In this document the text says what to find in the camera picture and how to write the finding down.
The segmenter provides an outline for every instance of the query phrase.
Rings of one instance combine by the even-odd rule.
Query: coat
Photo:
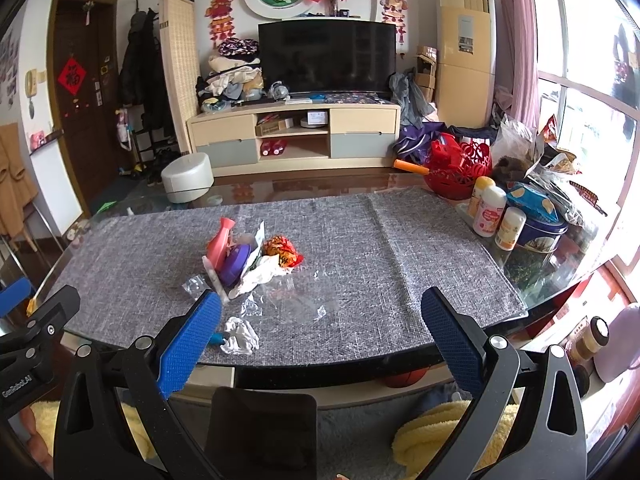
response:
[[[24,229],[24,207],[38,194],[20,156],[18,124],[0,126],[0,234],[14,238]]]
[[[120,99],[124,106],[142,104],[145,130],[164,128],[164,136],[175,135],[174,120],[162,68],[159,41],[154,34],[158,14],[136,12],[131,19],[129,46],[120,72]]]

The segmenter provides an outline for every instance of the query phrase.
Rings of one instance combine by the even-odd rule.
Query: white box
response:
[[[329,122],[328,114],[326,110],[320,112],[307,112],[306,122],[314,125],[324,125]]]

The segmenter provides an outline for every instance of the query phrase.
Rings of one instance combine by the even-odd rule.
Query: plastic wrap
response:
[[[246,306],[243,303],[242,309],[260,309],[264,317],[280,322],[314,322],[338,309],[334,284],[322,270],[297,269],[292,274],[276,276],[258,285],[250,296],[252,301]]]
[[[211,287],[207,285],[204,280],[204,276],[197,275],[190,277],[186,282],[182,284],[182,288],[189,294],[194,301],[207,290],[211,290]]]

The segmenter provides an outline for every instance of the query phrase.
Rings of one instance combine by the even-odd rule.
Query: gray table runner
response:
[[[248,318],[260,349],[227,356],[207,347],[203,363],[328,364],[430,343],[420,298],[432,285],[481,326],[525,309],[454,209],[413,188],[104,221],[56,282],[76,287],[81,297],[67,328],[122,347],[156,335],[189,309],[181,285],[203,273],[202,255],[221,216],[236,220],[235,233],[255,232],[264,220],[267,237],[284,234],[305,261],[285,280],[289,288],[267,294],[263,316]],[[223,321],[239,315],[244,298],[225,307]],[[318,307],[326,315],[314,320]]]

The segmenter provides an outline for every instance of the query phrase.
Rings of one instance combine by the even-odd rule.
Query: air conditioner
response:
[[[441,121],[487,124],[495,82],[495,1],[440,0],[436,104]]]

